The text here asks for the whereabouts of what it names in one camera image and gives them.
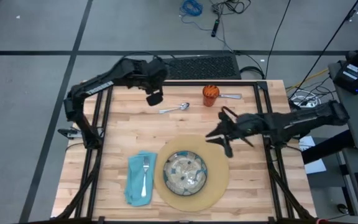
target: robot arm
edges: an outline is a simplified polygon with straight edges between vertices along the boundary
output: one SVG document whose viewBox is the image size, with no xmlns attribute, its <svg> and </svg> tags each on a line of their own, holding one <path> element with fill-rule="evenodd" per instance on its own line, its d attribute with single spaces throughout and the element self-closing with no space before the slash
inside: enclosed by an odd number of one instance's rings
<svg viewBox="0 0 358 224">
<path fill-rule="evenodd" d="M 263 134 L 270 137 L 274 147 L 284 146 L 295 136 L 303 137 L 312 129 L 325 124 L 342 126 L 346 124 L 349 115 L 343 105 L 336 101 L 329 101 L 315 108 L 281 113 L 241 114 L 236 115 L 229 108 L 223 106 L 219 112 L 221 122 L 217 128 L 206 135 L 206 141 L 223 146 L 227 157 L 232 157 L 230 141 L 241 139 L 253 146 L 247 136 Z"/>
<path fill-rule="evenodd" d="M 89 124 L 83 113 L 85 99 L 113 85 L 136 86 L 150 95 L 146 100 L 150 106 L 154 106 L 163 100 L 162 83 L 166 77 L 166 66 L 159 57 L 150 63 L 123 57 L 109 71 L 72 86 L 64 99 L 67 120 L 74 121 L 81 129 L 85 148 L 99 148 L 101 138 L 98 131 Z"/>
</svg>

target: desk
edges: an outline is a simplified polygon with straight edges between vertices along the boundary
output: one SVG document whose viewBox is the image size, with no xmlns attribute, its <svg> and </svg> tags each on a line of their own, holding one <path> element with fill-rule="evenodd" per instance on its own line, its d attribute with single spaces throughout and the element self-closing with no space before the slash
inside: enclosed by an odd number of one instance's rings
<svg viewBox="0 0 358 224">
<path fill-rule="evenodd" d="M 283 82 L 267 81 L 267 86 L 272 109 L 281 113 L 289 112 Z M 229 185 L 223 197 L 211 208 L 195 213 L 175 210 L 159 197 L 155 189 L 150 205 L 135 208 L 126 203 L 124 188 L 129 156 L 137 154 L 139 150 L 158 152 L 178 134 L 209 133 L 218 123 L 218 112 L 222 106 L 227 106 L 238 114 L 257 112 L 254 89 L 251 86 L 219 86 L 221 93 L 241 94 L 242 99 L 218 98 L 211 108 L 203 106 L 202 88 L 203 86 L 165 86 L 164 101 L 150 107 L 145 101 L 144 91 L 114 87 L 93 219 L 105 216 L 106 220 L 267 221 L 267 217 L 275 216 L 261 135 L 249 137 L 254 148 L 240 140 L 233 142 L 234 157 L 229 159 Z M 95 96 L 85 101 L 84 112 L 89 120 L 92 119 L 95 101 Z M 187 111 L 158 114 L 160 109 L 172 108 L 183 102 L 190 103 Z M 78 142 L 81 140 L 70 141 L 69 145 Z M 283 149 L 282 154 L 291 191 L 302 206 L 315 216 L 301 154 L 289 148 Z M 84 158 L 85 149 L 82 145 L 73 146 L 67 151 L 52 216 L 61 213 L 76 194 Z M 88 199 L 89 196 L 86 195 L 84 207 L 88 204 Z M 285 217 L 282 194 L 280 203 Z"/>
</svg>

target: white paper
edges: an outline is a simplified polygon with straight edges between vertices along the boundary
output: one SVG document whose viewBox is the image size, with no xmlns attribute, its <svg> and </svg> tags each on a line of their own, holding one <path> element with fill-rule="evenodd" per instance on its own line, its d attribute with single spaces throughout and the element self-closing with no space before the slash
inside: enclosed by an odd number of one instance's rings
<svg viewBox="0 0 358 224">
<path fill-rule="evenodd" d="M 305 151 L 309 149 L 312 146 L 315 146 L 316 144 L 313 141 L 313 138 L 311 136 L 305 136 L 299 140 L 299 148 L 302 151 Z M 317 161 L 311 162 L 309 164 L 305 165 L 305 171 L 307 174 L 314 174 L 317 172 L 324 172 L 327 168 L 323 163 L 322 159 L 319 159 Z"/>
</svg>

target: fork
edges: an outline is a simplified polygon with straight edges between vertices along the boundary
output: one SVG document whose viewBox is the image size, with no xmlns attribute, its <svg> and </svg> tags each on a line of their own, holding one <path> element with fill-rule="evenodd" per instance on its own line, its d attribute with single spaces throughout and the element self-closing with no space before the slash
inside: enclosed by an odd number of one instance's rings
<svg viewBox="0 0 358 224">
<path fill-rule="evenodd" d="M 144 176 L 143 176 L 142 197 L 146 197 L 146 173 L 148 169 L 149 169 L 149 158 L 145 156 L 143 158 Z"/>
</svg>

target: black metal frame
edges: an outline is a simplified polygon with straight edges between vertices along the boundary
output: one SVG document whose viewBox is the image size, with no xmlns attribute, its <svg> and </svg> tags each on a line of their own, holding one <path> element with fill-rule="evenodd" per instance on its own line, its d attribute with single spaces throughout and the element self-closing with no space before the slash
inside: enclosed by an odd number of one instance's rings
<svg viewBox="0 0 358 224">
<path fill-rule="evenodd" d="M 164 86 L 203 86 L 203 85 L 251 86 L 254 89 L 255 101 L 256 101 L 258 113 L 273 112 L 271 101 L 270 101 L 270 96 L 269 96 L 269 89 L 268 89 L 266 81 L 260 81 L 260 82 L 242 82 L 242 81 L 193 81 L 193 82 L 192 81 L 183 81 L 183 82 L 179 81 L 179 82 L 175 82 L 175 81 L 166 81 L 164 83 Z M 109 114 L 111 97 L 112 97 L 112 89 L 113 89 L 113 87 L 110 87 L 108 89 L 106 104 L 104 106 L 104 114 L 103 114 L 103 121 L 102 121 L 102 129 L 103 130 L 106 130 L 106 126 L 107 126 L 108 114 Z M 263 111 L 259 90 L 263 91 L 267 111 Z M 96 127 L 98 124 L 99 111 L 100 111 L 100 107 L 101 107 L 102 97 L 103 97 L 103 92 L 98 93 L 98 96 L 96 99 L 96 106 L 94 109 L 93 120 L 92 120 L 92 125 L 94 127 Z M 262 136 L 262 137 L 263 137 L 263 142 L 264 142 L 266 163 L 268 165 L 267 166 L 268 169 L 270 169 L 269 167 L 272 167 L 272 166 L 269 166 L 269 163 L 273 162 L 272 156 L 270 153 L 270 150 L 271 150 L 270 139 L 267 136 Z M 276 151 L 276 155 L 277 155 L 277 162 L 278 162 L 278 169 L 279 169 L 280 176 L 282 177 L 285 185 L 288 186 L 281 150 L 275 149 L 275 151 Z M 98 175 L 99 175 L 99 170 L 100 170 L 102 154 L 103 154 L 103 147 L 101 149 L 97 150 L 96 160 L 95 160 L 95 164 L 94 164 L 94 168 L 96 169 L 96 177 L 92 180 L 92 183 L 91 183 L 91 193 L 89 196 L 88 208 L 87 208 L 87 212 L 86 212 L 86 216 L 85 216 L 85 218 L 89 218 L 89 219 L 92 218 L 92 214 L 93 214 L 94 201 L 96 198 L 96 189 L 97 189 L 97 185 L 98 185 Z M 91 164 L 91 157 L 92 157 L 92 151 L 88 150 L 86 152 L 84 168 L 83 168 L 83 173 L 82 173 L 82 177 L 81 177 L 82 185 L 89 179 L 88 173 L 89 173 L 89 168 L 90 168 L 90 164 Z M 277 185 L 276 185 L 276 182 L 273 179 L 270 172 L 269 172 L 269 177 L 270 177 L 270 186 L 272 189 L 272 197 L 273 197 L 273 204 L 274 204 L 275 213 L 276 213 L 276 219 L 280 219 L 280 218 L 283 218 L 283 215 L 282 215 L 282 211 L 280 208 L 280 198 L 278 196 Z M 83 196 L 84 196 L 84 194 L 82 194 L 80 200 L 78 201 L 78 204 L 76 205 L 75 218 L 81 217 L 82 206 L 83 206 Z M 285 203 L 287 206 L 288 217 L 294 218 L 292 206 L 291 206 L 290 202 L 287 200 L 287 198 L 285 198 Z M 231 222 L 231 223 L 263 224 L 263 223 L 271 223 L 271 222 L 272 222 L 272 217 L 270 217 L 269 221 L 266 221 L 266 222 Z M 117 222 L 103 221 L 103 223 L 117 223 Z M 133 224 L 133 223 L 147 223 L 147 222 L 128 222 L 128 223 Z"/>
</svg>

